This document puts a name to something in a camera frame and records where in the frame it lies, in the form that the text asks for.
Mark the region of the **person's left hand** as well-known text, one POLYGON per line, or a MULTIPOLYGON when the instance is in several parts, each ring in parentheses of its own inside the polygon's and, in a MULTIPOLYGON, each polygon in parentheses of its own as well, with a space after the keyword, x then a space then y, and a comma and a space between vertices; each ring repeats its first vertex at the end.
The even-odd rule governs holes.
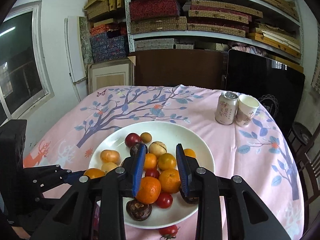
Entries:
POLYGON ((8 239, 30 239, 30 235, 22 227, 9 226, 9 229, 11 233, 8 239))

